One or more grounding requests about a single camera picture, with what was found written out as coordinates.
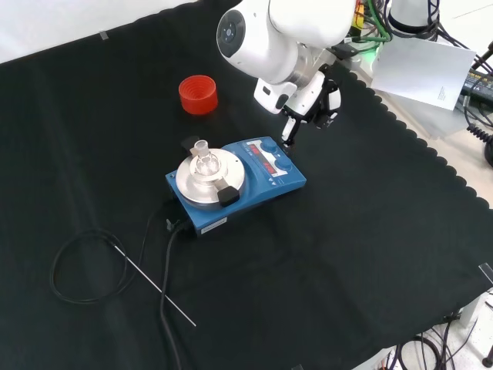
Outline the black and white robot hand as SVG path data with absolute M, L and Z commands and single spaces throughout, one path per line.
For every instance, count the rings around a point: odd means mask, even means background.
M 338 84 L 330 77 L 330 67 L 323 64 L 311 82 L 291 96 L 282 109 L 287 117 L 281 135 L 284 146 L 294 145 L 302 123 L 312 123 L 319 129 L 328 127 L 336 118 L 341 101 Z

